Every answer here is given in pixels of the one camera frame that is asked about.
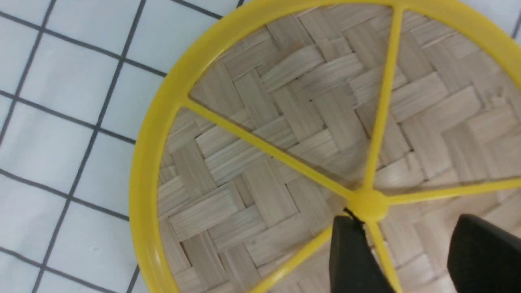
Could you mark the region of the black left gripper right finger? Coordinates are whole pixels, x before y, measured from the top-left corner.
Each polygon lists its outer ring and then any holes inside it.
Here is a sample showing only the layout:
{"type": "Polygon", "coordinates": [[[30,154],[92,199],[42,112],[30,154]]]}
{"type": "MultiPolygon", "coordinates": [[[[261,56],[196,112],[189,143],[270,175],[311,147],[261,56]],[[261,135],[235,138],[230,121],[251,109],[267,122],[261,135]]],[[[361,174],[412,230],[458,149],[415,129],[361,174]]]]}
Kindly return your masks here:
{"type": "Polygon", "coordinates": [[[457,293],[519,293],[519,237],[473,214],[459,216],[447,269],[457,293]]]}

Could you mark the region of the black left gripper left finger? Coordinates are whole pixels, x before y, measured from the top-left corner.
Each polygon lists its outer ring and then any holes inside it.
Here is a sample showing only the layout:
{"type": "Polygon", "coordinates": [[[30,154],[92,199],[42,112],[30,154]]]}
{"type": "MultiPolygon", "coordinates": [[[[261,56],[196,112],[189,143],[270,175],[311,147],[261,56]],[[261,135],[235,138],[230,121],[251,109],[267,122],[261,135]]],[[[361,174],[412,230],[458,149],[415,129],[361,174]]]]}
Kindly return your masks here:
{"type": "Polygon", "coordinates": [[[368,246],[362,222],[349,216],[333,221],[329,256],[332,293],[393,293],[368,246]]]}

